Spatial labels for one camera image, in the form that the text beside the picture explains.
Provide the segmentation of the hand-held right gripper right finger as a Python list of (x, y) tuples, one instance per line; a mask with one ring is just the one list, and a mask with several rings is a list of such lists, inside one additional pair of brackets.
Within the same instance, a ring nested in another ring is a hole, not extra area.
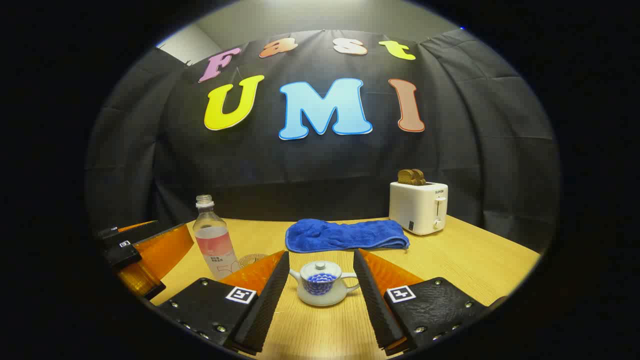
[(428, 280), (364, 249), (353, 268), (378, 347), (388, 356), (430, 348), (490, 308), (441, 276)]

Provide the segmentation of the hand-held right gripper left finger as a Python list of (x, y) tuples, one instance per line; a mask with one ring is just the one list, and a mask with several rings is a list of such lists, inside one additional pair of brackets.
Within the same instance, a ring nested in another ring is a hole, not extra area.
[(289, 274), (290, 254), (277, 251), (222, 281), (195, 280), (156, 312), (210, 346), (254, 356), (263, 350)]

